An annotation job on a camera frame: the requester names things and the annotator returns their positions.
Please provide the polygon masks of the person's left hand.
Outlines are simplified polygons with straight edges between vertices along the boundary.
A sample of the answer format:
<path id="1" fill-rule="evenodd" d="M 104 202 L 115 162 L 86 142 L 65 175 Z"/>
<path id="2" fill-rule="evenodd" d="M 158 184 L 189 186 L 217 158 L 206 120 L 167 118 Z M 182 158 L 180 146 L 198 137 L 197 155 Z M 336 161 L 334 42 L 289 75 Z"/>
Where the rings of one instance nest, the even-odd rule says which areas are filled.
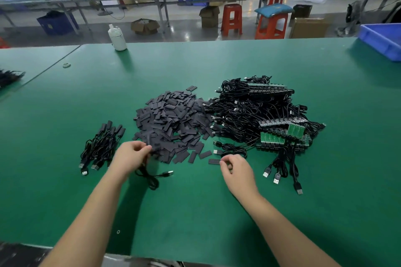
<path id="1" fill-rule="evenodd" d="M 128 176 L 137 170 L 148 158 L 148 155 L 141 155 L 134 151 L 133 142 L 122 143 L 116 150 L 109 169 L 106 173 L 107 180 L 117 183 L 123 183 Z"/>

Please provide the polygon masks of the person's right hand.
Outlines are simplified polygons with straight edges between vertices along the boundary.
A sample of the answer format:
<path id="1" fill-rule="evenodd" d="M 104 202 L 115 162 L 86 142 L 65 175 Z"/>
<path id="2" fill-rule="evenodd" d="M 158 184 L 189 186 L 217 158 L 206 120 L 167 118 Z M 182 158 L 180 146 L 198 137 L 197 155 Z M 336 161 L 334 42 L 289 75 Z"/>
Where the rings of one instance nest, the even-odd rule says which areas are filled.
<path id="1" fill-rule="evenodd" d="M 245 158 L 241 157 L 238 164 L 220 162 L 220 168 L 228 189 L 236 199 L 247 199 L 259 194 L 253 170 Z"/>

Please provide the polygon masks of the person's left forearm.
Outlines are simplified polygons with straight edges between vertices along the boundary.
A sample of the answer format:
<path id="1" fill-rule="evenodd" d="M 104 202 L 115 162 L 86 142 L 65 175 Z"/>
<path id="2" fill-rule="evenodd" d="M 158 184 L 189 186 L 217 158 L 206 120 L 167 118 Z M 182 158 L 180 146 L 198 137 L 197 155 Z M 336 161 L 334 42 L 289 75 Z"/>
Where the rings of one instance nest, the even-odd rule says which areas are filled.
<path id="1" fill-rule="evenodd" d="M 127 174 L 109 168 L 39 267 L 101 267 Z"/>

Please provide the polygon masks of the person's right forearm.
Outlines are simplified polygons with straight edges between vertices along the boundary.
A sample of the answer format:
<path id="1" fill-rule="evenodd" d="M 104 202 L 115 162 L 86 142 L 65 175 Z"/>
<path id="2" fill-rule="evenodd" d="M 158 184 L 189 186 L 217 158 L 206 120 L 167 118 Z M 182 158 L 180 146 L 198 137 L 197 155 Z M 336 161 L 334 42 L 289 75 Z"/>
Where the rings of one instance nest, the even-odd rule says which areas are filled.
<path id="1" fill-rule="evenodd" d="M 261 231 L 280 267 L 341 267 L 259 193 L 238 201 Z"/>

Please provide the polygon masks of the pile of black sleeve pieces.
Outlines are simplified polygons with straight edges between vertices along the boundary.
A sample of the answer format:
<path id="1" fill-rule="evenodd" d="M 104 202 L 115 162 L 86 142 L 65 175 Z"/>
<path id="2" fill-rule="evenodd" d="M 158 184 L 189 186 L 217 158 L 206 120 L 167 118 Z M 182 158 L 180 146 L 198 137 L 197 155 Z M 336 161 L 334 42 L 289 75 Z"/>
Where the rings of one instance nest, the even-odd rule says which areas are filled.
<path id="1" fill-rule="evenodd" d="M 166 91 L 148 100 L 136 111 L 138 131 L 133 141 L 151 145 L 157 160 L 166 164 L 194 163 L 204 148 L 203 140 L 216 136 L 215 116 L 210 106 L 217 97 L 198 98 L 191 86 L 184 91 Z"/>

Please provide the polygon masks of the white plastic bottle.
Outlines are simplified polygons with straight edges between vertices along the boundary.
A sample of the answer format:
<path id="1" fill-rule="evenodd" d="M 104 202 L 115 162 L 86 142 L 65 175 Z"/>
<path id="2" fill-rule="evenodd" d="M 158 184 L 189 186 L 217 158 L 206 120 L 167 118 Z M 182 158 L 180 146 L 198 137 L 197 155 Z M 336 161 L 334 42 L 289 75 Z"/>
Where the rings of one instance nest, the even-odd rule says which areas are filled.
<path id="1" fill-rule="evenodd" d="M 116 51 L 122 52 L 127 50 L 128 47 L 123 36 L 123 32 L 119 27 L 109 24 L 108 35 Z"/>

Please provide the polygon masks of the open cardboard box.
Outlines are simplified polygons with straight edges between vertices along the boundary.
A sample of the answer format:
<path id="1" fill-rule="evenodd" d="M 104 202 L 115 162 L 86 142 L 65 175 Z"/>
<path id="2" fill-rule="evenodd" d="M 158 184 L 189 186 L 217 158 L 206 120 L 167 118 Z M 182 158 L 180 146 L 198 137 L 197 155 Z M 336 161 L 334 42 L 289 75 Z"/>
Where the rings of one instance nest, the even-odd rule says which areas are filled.
<path id="1" fill-rule="evenodd" d="M 151 19 L 141 18 L 131 22 L 131 30 L 137 35 L 152 35 L 158 33 L 159 28 L 159 23 Z"/>
<path id="2" fill-rule="evenodd" d="M 199 12 L 202 28 L 217 28 L 219 25 L 218 16 L 220 9 L 218 6 L 206 6 Z"/>

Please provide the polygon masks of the red plastic stool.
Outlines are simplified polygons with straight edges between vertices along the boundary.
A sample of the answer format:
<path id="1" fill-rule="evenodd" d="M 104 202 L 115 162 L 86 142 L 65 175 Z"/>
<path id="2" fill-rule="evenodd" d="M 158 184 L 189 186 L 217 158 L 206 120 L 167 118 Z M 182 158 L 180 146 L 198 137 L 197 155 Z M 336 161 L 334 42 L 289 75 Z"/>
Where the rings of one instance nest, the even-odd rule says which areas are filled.
<path id="1" fill-rule="evenodd" d="M 242 35 L 242 6 L 238 3 L 227 4 L 223 8 L 221 33 L 227 37 L 230 30 L 237 30 Z"/>

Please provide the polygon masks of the red stool with teal cushion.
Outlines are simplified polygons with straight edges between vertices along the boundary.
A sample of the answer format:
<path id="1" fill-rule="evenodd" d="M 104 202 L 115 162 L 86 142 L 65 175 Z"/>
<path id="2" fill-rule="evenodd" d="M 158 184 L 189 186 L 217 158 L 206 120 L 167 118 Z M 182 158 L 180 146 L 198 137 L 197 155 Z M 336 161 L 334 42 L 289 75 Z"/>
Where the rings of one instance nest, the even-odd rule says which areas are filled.
<path id="1" fill-rule="evenodd" d="M 255 32 L 255 40 L 285 38 L 288 16 L 294 12 L 292 7 L 275 3 L 255 9 L 254 12 L 260 16 Z M 281 19 L 284 19 L 282 30 L 277 28 L 277 23 Z"/>

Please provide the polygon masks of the dark blue plastic crate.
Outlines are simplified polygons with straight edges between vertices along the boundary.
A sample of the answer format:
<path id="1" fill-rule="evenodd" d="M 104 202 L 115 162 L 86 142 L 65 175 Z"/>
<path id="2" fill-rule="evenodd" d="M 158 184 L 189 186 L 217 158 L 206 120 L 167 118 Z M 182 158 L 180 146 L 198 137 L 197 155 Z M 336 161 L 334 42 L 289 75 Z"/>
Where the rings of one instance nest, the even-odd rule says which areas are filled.
<path id="1" fill-rule="evenodd" d="M 64 12 L 49 11 L 45 16 L 38 17 L 37 22 L 48 36 L 62 36 L 74 32 Z"/>

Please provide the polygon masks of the closed cardboard box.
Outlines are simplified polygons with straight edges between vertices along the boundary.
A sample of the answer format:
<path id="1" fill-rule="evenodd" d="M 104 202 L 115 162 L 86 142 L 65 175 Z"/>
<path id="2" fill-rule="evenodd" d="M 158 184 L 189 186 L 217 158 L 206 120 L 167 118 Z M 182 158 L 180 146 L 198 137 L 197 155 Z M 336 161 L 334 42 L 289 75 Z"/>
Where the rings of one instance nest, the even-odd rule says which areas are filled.
<path id="1" fill-rule="evenodd" d="M 323 18 L 295 18 L 290 39 L 324 38 L 330 23 Z"/>

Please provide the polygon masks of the blue plastic bin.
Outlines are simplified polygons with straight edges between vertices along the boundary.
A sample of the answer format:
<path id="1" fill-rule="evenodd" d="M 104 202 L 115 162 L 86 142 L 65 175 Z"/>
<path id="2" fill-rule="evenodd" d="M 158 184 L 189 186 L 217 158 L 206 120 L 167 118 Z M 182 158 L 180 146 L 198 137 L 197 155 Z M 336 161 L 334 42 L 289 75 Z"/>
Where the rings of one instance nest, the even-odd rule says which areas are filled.
<path id="1" fill-rule="evenodd" d="M 401 62 L 401 23 L 366 24 L 358 38 L 393 62 Z"/>

